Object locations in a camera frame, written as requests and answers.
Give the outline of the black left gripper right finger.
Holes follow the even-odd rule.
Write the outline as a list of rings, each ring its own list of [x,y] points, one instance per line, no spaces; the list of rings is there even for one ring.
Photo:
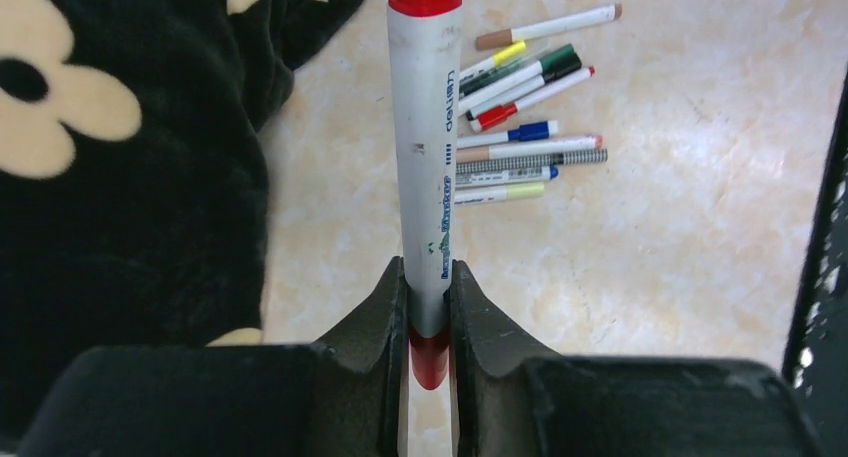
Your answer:
[[[449,291],[457,456],[819,456],[791,389],[745,359],[563,355],[491,301]]]

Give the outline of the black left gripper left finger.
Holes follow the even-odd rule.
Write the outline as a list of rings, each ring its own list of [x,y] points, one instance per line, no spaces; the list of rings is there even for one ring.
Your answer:
[[[316,341],[100,347],[62,374],[21,456],[403,456],[407,287],[392,259]]]

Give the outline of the green transparent pen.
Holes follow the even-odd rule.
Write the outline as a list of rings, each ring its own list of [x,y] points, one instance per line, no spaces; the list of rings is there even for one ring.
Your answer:
[[[543,56],[546,53],[547,51],[545,49],[532,49],[526,55],[511,58],[499,67],[495,67],[478,74],[469,81],[460,84],[459,97],[464,98],[467,95],[496,82],[497,80],[519,70],[524,65],[537,60],[540,56]]]

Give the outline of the white pen with yellow cap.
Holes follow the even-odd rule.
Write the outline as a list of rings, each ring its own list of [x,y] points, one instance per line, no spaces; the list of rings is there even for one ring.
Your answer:
[[[521,56],[526,51],[526,48],[526,42],[521,40],[471,66],[462,69],[459,76],[460,83],[466,83],[480,74],[503,66],[504,64],[514,60],[517,56]]]

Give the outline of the white marker with red cap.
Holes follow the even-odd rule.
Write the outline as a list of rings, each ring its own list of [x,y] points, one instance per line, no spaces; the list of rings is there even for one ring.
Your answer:
[[[427,390],[448,370],[462,3],[387,1],[411,365]]]

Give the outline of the white pen with brown cap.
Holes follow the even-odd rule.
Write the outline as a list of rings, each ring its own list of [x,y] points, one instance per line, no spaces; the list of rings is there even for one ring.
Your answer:
[[[621,3],[596,7],[583,12],[549,19],[521,27],[502,29],[478,36],[474,41],[476,50],[506,47],[521,40],[533,40],[592,27],[618,20],[622,16]]]

